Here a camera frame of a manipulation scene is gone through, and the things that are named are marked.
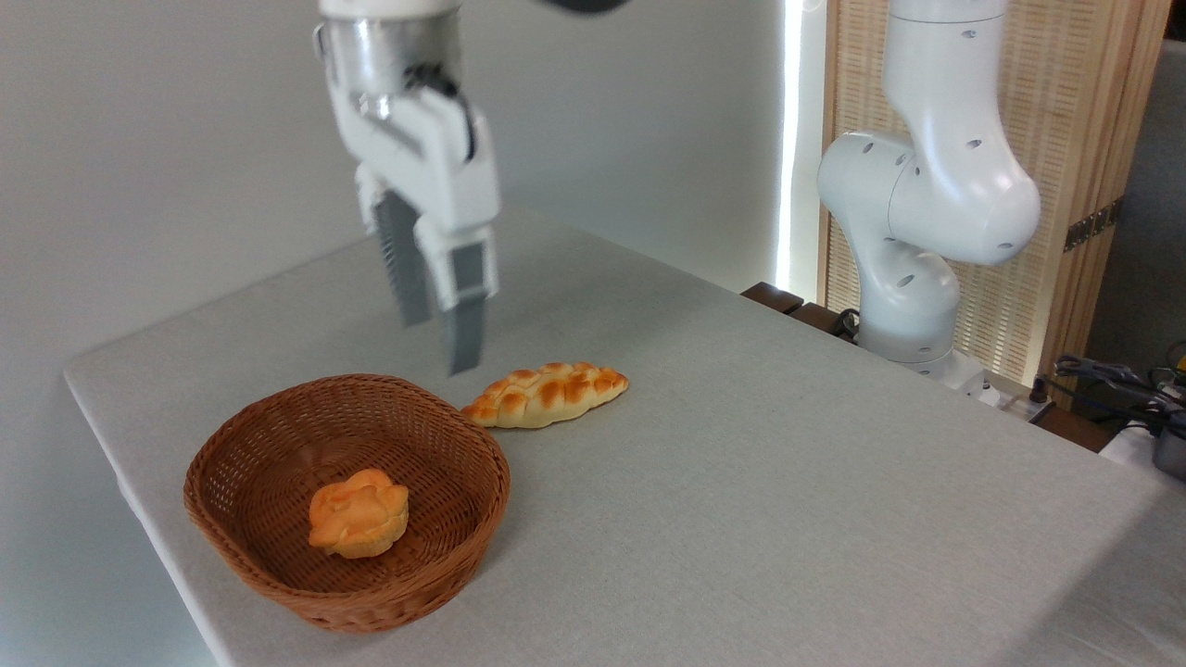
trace bread roll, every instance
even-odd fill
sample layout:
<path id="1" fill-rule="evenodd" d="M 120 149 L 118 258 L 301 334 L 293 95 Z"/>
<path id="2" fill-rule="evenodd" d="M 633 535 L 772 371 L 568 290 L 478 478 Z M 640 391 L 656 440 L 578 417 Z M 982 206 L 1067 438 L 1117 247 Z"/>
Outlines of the bread roll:
<path id="1" fill-rule="evenodd" d="M 461 413 L 479 426 L 542 428 L 576 419 L 621 395 L 630 386 L 612 368 L 580 362 L 549 363 L 538 370 L 516 370 L 495 382 Z"/>
<path id="2" fill-rule="evenodd" d="M 308 544 L 343 558 L 368 558 L 391 548 L 408 528 L 408 489 L 374 468 L 313 494 Z"/>

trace brown basket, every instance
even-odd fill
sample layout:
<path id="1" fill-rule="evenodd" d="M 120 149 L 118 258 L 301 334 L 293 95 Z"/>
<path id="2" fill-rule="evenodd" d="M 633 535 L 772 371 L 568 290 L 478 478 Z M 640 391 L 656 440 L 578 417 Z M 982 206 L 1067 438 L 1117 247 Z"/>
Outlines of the brown basket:
<path id="1" fill-rule="evenodd" d="M 363 468 L 409 489 L 408 529 L 347 560 L 308 546 L 313 494 Z M 470 582 L 502 521 L 498 443 L 428 392 L 382 375 L 325 377 L 246 407 L 185 477 L 185 508 L 247 585 L 314 625 L 375 633 L 439 609 Z"/>

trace gray wall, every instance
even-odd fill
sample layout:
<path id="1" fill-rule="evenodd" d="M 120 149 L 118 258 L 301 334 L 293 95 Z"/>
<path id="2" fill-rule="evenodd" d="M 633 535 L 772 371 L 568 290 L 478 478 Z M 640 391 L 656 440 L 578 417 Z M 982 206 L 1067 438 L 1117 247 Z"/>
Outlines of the gray wall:
<path id="1" fill-rule="evenodd" d="M 0 665 L 212 663 L 60 369 L 362 237 L 314 7 L 0 0 Z M 464 12 L 509 198 L 771 277 L 780 1 Z"/>
<path id="2" fill-rule="evenodd" d="M 1166 348 L 1182 338 L 1186 44 L 1166 42 L 1124 195 L 1123 217 L 1104 272 L 1088 356 L 1144 373 L 1162 366 Z"/>

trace table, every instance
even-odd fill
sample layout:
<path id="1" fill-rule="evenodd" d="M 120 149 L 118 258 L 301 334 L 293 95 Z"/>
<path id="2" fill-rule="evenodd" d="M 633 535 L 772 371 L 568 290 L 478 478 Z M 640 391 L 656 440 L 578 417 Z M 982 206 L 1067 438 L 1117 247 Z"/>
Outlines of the table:
<path id="1" fill-rule="evenodd" d="M 479 369 L 400 328 L 374 241 L 74 360 L 129 506 L 227 666 L 1186 662 L 1186 497 L 740 296 L 522 209 Z M 253 593 L 187 520 L 242 406 L 343 373 L 464 405 L 504 373 L 631 379 L 496 432 L 506 516 L 474 580 L 364 637 Z"/>

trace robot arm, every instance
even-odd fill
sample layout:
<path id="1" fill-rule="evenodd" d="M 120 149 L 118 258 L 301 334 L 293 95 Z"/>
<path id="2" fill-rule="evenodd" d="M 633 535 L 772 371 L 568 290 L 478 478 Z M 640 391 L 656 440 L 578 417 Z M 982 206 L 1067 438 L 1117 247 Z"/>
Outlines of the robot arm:
<path id="1" fill-rule="evenodd" d="M 1040 212 L 997 110 L 1006 5 L 891 0 L 882 85 L 911 136 L 846 134 L 820 167 L 861 278 L 860 345 L 974 395 L 983 368 L 952 350 L 959 282 L 943 256 L 1003 263 Z"/>
<path id="2" fill-rule="evenodd" d="M 598 13 L 626 0 L 548 1 Z M 363 222 L 378 234 L 404 325 L 431 318 L 431 278 L 452 373 L 480 361 L 500 208 L 490 127 L 460 90 L 460 6 L 320 0 L 314 32 L 338 131 L 358 160 Z"/>

